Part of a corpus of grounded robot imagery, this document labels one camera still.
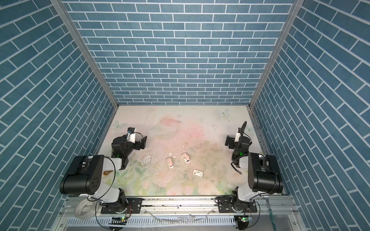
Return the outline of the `white staple box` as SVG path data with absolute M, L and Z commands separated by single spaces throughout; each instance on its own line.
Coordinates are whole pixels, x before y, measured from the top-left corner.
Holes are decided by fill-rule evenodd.
M 200 171 L 200 170 L 197 170 L 197 169 L 194 169 L 193 170 L 193 174 L 195 176 L 198 176 L 198 177 L 203 177 L 204 172 L 203 171 Z

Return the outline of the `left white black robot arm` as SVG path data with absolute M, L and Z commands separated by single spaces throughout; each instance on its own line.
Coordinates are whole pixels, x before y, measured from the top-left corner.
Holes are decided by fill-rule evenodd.
M 61 180 L 61 194 L 86 195 L 88 202 L 100 203 L 102 214 L 139 214 L 143 199 L 127 199 L 123 189 L 104 183 L 102 177 L 104 172 L 126 169 L 131 152 L 145 149 L 146 140 L 147 136 L 136 141 L 134 134 L 126 134 L 113 140 L 111 157 L 75 157 Z

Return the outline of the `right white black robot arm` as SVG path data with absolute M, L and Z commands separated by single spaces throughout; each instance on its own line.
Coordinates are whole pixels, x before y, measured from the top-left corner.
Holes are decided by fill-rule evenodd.
M 231 166 L 237 172 L 237 176 L 242 175 L 243 169 L 248 171 L 248 183 L 236 187 L 232 191 L 231 201 L 226 205 L 235 212 L 255 212 L 256 197 L 283 191 L 283 179 L 276 157 L 250 152 L 251 144 L 252 141 L 248 136 L 239 138 L 227 136 L 225 140 L 225 146 L 233 150 Z

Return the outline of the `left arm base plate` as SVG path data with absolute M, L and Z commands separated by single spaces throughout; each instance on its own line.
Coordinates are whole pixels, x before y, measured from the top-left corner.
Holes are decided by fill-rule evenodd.
M 142 198 L 126 198 L 123 202 L 103 203 L 101 214 L 139 214 L 142 207 Z

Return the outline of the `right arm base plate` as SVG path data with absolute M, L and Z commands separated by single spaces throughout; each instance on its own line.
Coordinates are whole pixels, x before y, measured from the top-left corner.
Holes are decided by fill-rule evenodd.
M 231 196 L 217 196 L 214 198 L 219 213 L 256 213 L 257 207 L 253 202 L 243 202 Z

